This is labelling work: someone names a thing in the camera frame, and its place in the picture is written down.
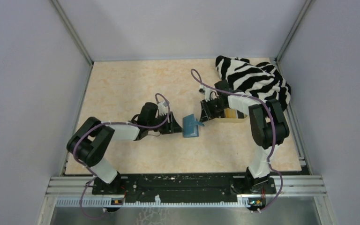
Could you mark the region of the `blue leather card holder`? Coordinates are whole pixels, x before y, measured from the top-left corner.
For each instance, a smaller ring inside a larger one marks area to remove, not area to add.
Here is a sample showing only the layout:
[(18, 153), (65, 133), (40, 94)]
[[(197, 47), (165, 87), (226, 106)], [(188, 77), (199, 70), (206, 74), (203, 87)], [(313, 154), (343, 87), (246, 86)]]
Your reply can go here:
[(199, 136), (199, 127), (204, 127), (194, 114), (190, 114), (183, 118), (183, 137), (195, 138)]

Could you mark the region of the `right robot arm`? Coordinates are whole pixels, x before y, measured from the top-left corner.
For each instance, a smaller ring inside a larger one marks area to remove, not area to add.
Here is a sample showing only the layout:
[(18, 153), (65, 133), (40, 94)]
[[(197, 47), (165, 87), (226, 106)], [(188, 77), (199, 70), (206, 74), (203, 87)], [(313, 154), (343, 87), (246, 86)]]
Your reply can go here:
[(249, 118), (257, 149), (246, 170), (245, 187), (250, 193), (258, 193), (269, 180), (271, 157), (290, 133), (280, 102), (276, 99), (263, 101), (239, 90), (231, 90), (226, 80), (217, 82), (214, 87), (201, 83), (199, 92), (205, 97), (201, 101), (201, 123), (219, 118), (226, 109), (233, 109)]

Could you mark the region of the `zebra striped cloth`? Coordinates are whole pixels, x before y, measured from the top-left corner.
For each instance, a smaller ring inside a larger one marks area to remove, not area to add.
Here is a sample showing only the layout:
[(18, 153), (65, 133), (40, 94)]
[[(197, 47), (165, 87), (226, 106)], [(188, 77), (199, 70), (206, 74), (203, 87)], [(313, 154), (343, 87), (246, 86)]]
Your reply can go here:
[(244, 92), (261, 100), (276, 99), (285, 111), (291, 100), (291, 86), (270, 62), (256, 65), (245, 58), (230, 58), (219, 55), (215, 60), (216, 70), (233, 90)]

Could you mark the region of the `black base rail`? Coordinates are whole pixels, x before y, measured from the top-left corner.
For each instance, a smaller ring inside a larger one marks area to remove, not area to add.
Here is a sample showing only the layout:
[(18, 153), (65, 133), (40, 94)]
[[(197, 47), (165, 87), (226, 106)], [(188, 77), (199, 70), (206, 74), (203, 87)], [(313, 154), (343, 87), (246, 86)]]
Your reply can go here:
[(152, 203), (156, 200), (162, 203), (234, 203), (237, 195), (275, 195), (277, 188), (274, 179), (270, 178), (262, 190), (252, 191), (243, 172), (153, 173), (122, 174), (111, 184), (96, 179), (92, 193), (125, 195), (126, 203)]

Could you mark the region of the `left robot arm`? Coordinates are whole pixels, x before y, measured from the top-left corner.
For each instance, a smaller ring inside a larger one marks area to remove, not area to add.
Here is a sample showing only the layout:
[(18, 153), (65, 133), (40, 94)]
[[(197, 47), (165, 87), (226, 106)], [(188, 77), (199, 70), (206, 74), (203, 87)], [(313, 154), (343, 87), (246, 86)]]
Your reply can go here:
[(104, 182), (110, 194), (121, 190), (120, 173), (104, 158), (111, 141), (139, 141), (150, 131), (161, 135), (182, 133), (183, 128), (169, 111), (166, 102), (147, 102), (139, 114), (127, 122), (102, 122), (89, 117), (69, 139), (66, 149), (93, 176)]

